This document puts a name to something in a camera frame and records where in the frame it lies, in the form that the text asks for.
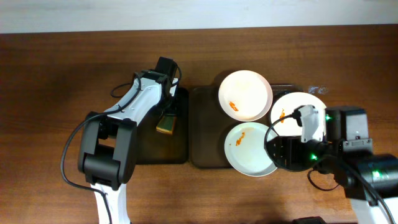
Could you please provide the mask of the yellow green sponge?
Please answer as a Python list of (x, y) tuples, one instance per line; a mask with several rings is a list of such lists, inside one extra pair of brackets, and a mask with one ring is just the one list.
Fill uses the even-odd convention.
[(173, 135), (177, 117), (175, 115), (163, 115), (156, 126), (156, 131)]

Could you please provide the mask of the white plate front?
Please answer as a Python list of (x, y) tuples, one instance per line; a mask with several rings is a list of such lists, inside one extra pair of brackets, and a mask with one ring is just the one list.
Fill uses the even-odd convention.
[[(263, 177), (273, 173), (277, 167), (264, 149), (264, 138), (268, 126), (247, 122), (235, 126), (224, 140), (224, 154), (229, 164), (238, 172), (251, 177)], [(236, 140), (245, 132), (240, 146)]]

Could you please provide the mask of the pink white plate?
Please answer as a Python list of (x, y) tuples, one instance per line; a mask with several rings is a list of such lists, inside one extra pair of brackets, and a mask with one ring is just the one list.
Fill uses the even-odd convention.
[[(260, 74), (250, 70), (238, 70), (229, 74), (220, 84), (218, 101), (231, 118), (250, 122), (265, 116), (273, 102), (270, 83)], [(232, 101), (239, 111), (234, 111)]]

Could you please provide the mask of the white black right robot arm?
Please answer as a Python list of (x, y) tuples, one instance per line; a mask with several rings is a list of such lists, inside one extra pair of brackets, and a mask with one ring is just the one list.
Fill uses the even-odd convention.
[(276, 167), (331, 174), (358, 223), (397, 223), (397, 158), (373, 153), (364, 109), (337, 106), (320, 111), (303, 105), (286, 117), (296, 120), (302, 133), (264, 138), (264, 150)]

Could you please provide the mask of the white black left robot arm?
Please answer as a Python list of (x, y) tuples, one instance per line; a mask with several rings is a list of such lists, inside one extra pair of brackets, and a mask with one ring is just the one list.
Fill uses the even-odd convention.
[(156, 68), (135, 73), (132, 86), (112, 107), (89, 113), (83, 135), (78, 170), (94, 192), (100, 223), (129, 223), (126, 184), (137, 159), (137, 128), (155, 106), (170, 104), (179, 79), (179, 68)]

